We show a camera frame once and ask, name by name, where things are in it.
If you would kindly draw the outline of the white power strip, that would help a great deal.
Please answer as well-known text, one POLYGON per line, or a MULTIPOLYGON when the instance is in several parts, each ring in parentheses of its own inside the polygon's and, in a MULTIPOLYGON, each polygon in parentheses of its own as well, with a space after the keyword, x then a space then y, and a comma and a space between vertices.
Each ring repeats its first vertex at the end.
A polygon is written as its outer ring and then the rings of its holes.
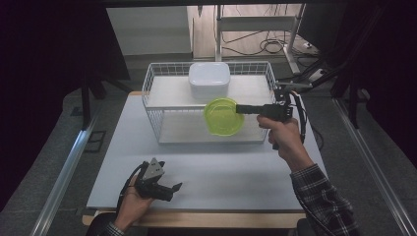
POLYGON ((325 75, 328 71, 326 69, 318 69, 316 72, 314 72, 310 77, 309 77, 309 82, 312 83, 316 80, 318 80, 319 78, 321 78, 323 75, 325 75))

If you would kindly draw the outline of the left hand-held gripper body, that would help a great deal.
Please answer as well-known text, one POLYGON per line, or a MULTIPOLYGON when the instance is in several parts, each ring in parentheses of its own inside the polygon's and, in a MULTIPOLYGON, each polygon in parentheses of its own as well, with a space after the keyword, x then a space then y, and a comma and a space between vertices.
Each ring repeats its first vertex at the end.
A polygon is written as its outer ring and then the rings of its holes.
POLYGON ((154 157, 150 162, 144 161, 140 165, 134 187, 142 198, 152 198, 156 193, 167 193, 168 187, 158 184, 158 180, 164 174, 163 161, 157 161, 154 157))

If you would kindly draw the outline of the black floor grille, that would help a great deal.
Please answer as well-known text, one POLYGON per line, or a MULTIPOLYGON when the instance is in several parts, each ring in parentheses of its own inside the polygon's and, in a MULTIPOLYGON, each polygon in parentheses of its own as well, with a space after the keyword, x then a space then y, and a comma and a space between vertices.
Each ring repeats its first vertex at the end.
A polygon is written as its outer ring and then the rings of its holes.
POLYGON ((97 153, 100 152, 104 142, 106 132, 105 131, 93 131, 88 139, 84 152, 97 153))

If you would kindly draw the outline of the green plastic bowl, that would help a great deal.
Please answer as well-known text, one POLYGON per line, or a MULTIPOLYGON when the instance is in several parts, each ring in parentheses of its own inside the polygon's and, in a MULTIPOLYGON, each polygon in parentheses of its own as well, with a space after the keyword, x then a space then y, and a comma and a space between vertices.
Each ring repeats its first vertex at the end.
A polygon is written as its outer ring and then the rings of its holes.
POLYGON ((237 134, 244 125, 245 117, 236 112, 236 101, 219 97, 204 108, 204 118, 211 135, 229 137, 237 134))

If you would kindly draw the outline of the person's right hand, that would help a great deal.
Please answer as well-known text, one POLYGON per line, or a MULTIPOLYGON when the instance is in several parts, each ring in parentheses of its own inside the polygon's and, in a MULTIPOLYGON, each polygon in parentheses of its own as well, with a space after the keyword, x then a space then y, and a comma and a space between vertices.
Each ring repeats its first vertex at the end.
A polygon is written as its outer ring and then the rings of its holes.
POLYGON ((261 128, 269 129, 268 141, 272 145, 279 145, 278 154, 292 172, 304 170, 314 165, 302 144, 298 121, 295 118, 279 122, 258 115, 257 120, 261 128))

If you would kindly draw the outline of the dark curtain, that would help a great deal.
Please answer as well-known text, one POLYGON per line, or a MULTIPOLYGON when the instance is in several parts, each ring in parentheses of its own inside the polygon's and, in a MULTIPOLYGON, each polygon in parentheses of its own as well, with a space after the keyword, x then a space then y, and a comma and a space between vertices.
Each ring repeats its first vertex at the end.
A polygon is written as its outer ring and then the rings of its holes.
POLYGON ((0 211, 83 85, 130 78, 106 8, 93 0, 0 0, 0 211))
POLYGON ((373 118, 417 167, 417 0, 347 0, 330 62, 345 61, 373 118))

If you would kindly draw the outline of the white desk frame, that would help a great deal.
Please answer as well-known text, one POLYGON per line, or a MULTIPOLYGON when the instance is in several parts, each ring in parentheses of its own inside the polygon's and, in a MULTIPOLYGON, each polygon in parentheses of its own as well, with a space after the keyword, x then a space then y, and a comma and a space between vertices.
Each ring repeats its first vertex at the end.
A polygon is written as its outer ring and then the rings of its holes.
POLYGON ((221 33, 223 31, 289 31, 289 41, 282 46, 282 50, 292 73, 294 75, 300 75, 301 72, 296 63, 296 60, 294 59, 292 48, 302 21, 304 10, 305 4, 302 4, 295 16, 223 17, 221 14, 220 5, 217 5, 215 16, 215 60, 222 60, 220 41, 221 33))

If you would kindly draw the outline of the black stand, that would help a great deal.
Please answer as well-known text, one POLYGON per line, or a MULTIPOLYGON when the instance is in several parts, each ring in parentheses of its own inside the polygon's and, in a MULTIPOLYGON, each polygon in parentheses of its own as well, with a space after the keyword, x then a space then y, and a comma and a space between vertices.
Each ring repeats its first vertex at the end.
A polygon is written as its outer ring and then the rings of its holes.
POLYGON ((96 99, 105 99, 107 96, 107 91, 104 88, 103 82, 107 82, 126 93, 130 93, 133 91, 130 87, 124 85, 116 79, 112 79, 110 76, 105 75, 104 73, 92 72, 89 74, 84 74, 81 78, 83 131, 85 131, 88 128, 88 126, 92 123, 89 94, 92 93, 92 95, 96 99))
POLYGON ((352 23, 353 28, 346 37, 327 54, 327 62, 334 65, 326 73, 312 82, 312 86, 318 87, 332 78, 336 78, 330 94, 332 97, 342 97, 349 89, 348 120, 358 128, 357 104, 359 79, 358 69, 360 54, 363 52, 378 21, 380 20, 385 6, 373 5, 367 11, 359 14, 360 20, 354 22, 351 18, 344 17, 346 23, 352 23))

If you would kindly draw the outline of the white wire rack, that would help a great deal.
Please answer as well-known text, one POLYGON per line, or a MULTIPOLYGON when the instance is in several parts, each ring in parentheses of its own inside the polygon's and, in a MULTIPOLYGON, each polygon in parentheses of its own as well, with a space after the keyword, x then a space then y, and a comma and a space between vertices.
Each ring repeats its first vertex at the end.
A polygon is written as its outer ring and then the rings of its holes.
MULTIPOLYGON (((275 78, 268 62, 229 62, 230 82, 224 97, 238 104, 264 105, 274 102, 275 78)), ((190 63, 152 63, 143 84, 143 104, 157 141, 181 143, 261 143, 266 131, 258 127, 254 114, 245 115, 240 129, 223 136, 209 129, 204 108, 218 98, 213 90, 193 89, 190 63)))

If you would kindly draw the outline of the person's left hand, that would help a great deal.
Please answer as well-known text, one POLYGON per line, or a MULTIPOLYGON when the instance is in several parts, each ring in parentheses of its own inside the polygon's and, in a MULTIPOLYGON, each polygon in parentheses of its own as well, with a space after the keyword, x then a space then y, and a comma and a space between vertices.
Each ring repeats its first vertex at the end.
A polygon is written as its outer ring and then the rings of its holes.
POLYGON ((134 187, 136 179, 137 175, 130 180, 114 221, 114 225, 122 232, 126 232, 135 222, 138 222, 153 202, 152 198, 144 199, 140 196, 134 187))

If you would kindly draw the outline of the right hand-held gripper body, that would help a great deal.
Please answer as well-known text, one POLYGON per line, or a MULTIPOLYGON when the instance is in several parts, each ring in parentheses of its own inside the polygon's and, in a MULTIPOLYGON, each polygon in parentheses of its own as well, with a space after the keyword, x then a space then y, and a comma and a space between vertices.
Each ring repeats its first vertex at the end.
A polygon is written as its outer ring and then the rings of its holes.
POLYGON ((297 109, 299 119, 308 121, 307 112, 301 101, 301 96, 286 85, 276 84, 273 89, 275 101, 273 104, 265 104, 262 108, 262 116, 274 121, 284 122, 293 117, 293 108, 297 109))

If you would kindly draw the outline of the white lidded storage container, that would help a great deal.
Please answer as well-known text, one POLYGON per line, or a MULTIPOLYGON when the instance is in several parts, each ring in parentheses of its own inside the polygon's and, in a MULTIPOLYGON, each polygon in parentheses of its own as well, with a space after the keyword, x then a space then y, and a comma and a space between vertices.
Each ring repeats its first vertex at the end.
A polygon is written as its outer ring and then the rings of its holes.
POLYGON ((223 62, 193 63, 189 69, 191 94, 196 99, 227 95, 230 80, 229 66, 223 62))

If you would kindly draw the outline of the white partition panel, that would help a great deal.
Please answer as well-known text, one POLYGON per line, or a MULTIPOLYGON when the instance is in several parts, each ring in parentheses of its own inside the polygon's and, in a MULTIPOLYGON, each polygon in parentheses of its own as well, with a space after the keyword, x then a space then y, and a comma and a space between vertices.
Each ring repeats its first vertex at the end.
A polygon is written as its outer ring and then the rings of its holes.
POLYGON ((186 7, 107 8, 122 54, 190 53, 186 7))

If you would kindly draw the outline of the metal floor rail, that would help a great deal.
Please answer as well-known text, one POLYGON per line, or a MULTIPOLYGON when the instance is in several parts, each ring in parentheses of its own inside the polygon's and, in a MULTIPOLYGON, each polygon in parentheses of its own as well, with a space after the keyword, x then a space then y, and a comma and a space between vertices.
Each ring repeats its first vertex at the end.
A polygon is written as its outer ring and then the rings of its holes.
POLYGON ((412 222, 410 215, 401 202, 399 196, 388 182, 386 175, 377 163, 375 156, 364 140, 361 132, 349 120, 347 108, 343 104, 343 101, 339 98, 333 98, 332 102, 337 108, 353 143, 358 148, 360 155, 372 178, 374 179, 374 182, 376 183, 384 201, 386 202, 393 219, 399 227, 402 236, 417 236, 417 227, 412 222))
POLYGON ((56 212, 67 192, 70 181, 88 143, 89 136, 93 130, 96 120, 97 113, 94 113, 89 121, 83 125, 82 130, 78 133, 67 159, 53 185, 53 188, 50 191, 49 196, 35 222, 30 236, 47 236, 56 212))

